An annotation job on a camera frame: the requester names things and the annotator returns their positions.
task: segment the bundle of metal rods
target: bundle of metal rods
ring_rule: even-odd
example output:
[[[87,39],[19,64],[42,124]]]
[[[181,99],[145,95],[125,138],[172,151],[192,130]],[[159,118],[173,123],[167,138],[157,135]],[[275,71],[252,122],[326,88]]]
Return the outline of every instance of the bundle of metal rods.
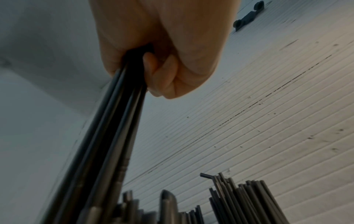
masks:
[[[142,57],[129,51],[114,76],[43,224],[109,223],[129,164],[146,93]]]
[[[139,200],[133,199],[132,191],[128,191],[123,194],[123,202],[116,205],[111,221],[112,224],[204,224],[200,206],[189,213],[178,212],[175,196],[166,190],[161,192],[159,218],[155,211],[145,213],[139,209]]]
[[[232,178],[205,173],[216,190],[209,188],[210,204],[220,224],[289,224],[278,203],[263,180],[235,185]]]

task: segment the white wall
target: white wall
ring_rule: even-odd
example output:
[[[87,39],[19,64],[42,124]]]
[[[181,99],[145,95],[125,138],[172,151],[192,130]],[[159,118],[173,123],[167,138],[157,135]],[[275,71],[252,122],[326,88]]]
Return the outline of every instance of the white wall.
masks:
[[[0,68],[0,223],[35,222],[89,118]]]

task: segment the corrugated panel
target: corrugated panel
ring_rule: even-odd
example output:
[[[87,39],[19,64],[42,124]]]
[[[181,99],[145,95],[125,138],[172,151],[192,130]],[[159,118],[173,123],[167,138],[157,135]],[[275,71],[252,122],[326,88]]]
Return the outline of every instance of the corrugated panel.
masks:
[[[291,223],[352,223],[353,9],[267,4],[230,34],[206,85],[177,101],[147,99],[124,189],[145,210],[170,190],[180,210],[200,204],[214,223],[212,182],[198,175],[223,172],[237,183],[265,180]]]

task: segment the hand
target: hand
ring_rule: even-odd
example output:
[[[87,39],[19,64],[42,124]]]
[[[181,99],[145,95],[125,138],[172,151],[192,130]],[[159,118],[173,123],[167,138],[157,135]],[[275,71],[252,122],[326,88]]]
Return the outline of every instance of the hand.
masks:
[[[180,97],[214,72],[240,0],[90,0],[101,57],[110,75],[126,51],[152,43],[143,57],[154,96]]]

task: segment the white ceiling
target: white ceiling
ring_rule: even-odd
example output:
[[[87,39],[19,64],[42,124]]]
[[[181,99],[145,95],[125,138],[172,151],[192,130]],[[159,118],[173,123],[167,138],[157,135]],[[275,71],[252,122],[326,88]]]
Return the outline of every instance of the white ceiling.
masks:
[[[87,0],[2,1],[0,57],[17,74],[81,113],[110,79]]]

